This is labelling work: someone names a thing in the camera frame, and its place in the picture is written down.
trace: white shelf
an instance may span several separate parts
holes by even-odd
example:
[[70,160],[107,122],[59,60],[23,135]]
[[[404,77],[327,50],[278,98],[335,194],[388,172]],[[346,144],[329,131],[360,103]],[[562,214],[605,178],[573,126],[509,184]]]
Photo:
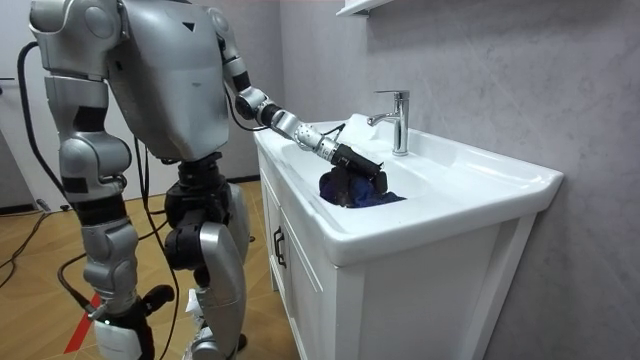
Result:
[[336,13],[337,16],[361,15],[368,16],[369,10],[393,0],[346,0],[344,7]]

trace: blue cloth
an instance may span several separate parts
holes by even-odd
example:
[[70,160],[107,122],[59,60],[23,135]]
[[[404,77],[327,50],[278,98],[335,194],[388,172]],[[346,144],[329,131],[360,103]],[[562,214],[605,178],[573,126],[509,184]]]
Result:
[[320,197],[334,205],[350,208],[364,208],[405,200],[393,192],[380,193],[366,177],[347,173],[340,168],[334,168],[320,178]]

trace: faucet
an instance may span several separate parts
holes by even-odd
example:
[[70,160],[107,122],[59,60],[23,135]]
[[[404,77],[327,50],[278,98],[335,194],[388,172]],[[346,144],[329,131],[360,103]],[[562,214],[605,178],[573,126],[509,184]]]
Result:
[[367,119],[369,126],[376,126],[381,121],[388,121],[394,124],[393,128],[393,155],[405,156],[408,154],[409,143],[409,91],[407,90],[386,90],[376,91],[380,93],[393,93],[394,110],[392,113],[379,114]]

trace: concrete wall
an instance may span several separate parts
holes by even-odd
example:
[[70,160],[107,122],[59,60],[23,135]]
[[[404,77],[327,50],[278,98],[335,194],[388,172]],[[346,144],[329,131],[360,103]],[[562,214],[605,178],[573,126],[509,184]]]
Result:
[[369,19],[336,18],[342,5],[281,4],[290,110],[345,119],[408,89],[411,127],[566,174],[486,359],[637,359],[640,1],[396,0]]

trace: sink basin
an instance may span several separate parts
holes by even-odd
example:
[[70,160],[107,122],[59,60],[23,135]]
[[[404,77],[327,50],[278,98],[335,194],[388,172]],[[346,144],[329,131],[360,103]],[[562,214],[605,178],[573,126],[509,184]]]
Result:
[[[411,248],[443,237],[534,214],[546,209],[562,173],[498,155],[473,146],[411,129],[409,155],[391,154],[391,124],[366,124],[365,115],[346,121],[314,124],[328,131],[346,122],[340,142],[370,160],[383,163],[389,191],[407,200],[363,209],[345,209],[320,198],[318,180],[331,165],[272,131],[256,134],[261,151],[299,197],[308,215],[316,218],[327,238],[350,254],[375,255],[389,246]],[[372,235],[399,229],[420,229],[421,236],[403,244],[374,246]],[[358,244],[367,239],[366,244]]]

